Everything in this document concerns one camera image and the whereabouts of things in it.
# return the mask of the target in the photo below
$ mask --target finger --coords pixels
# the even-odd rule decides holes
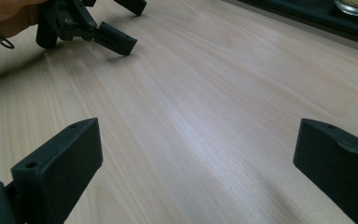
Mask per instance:
[[[37,6],[23,7],[18,14],[7,21],[0,22],[0,35],[4,38],[12,37],[31,25],[37,24]]]
[[[20,8],[20,7],[31,6],[31,5],[39,5],[47,2],[48,0],[2,0],[2,1],[5,1],[10,6]]]

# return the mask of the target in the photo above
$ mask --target black clamp jaw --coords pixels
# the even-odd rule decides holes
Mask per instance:
[[[358,137],[331,124],[302,119],[294,164],[358,223]]]
[[[53,0],[40,7],[36,43],[44,49],[54,49],[58,37],[63,41],[82,37],[112,51],[129,55],[137,40],[102,22],[100,28],[86,7],[93,7],[96,0]],[[115,0],[137,16],[146,7],[145,0]]]
[[[13,166],[10,184],[0,182],[0,223],[62,224],[102,163],[98,120],[68,126]]]

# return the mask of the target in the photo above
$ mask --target wooden table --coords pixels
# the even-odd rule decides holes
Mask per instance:
[[[103,167],[66,223],[351,223],[293,156],[302,118],[358,136],[358,44],[220,0],[89,11],[138,38],[132,55],[45,51],[35,28],[0,48],[0,180],[97,117]]]

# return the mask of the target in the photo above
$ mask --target light wood grain surface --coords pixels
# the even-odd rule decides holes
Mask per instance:
[[[138,39],[132,55],[46,51],[35,28],[0,49],[1,181],[96,117],[103,167],[66,223],[352,223],[293,156],[302,118],[358,136],[357,44],[220,0],[89,11]]]

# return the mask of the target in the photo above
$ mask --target hand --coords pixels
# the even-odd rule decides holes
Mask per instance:
[[[38,4],[47,0],[0,0],[0,35],[12,37],[37,24]]]

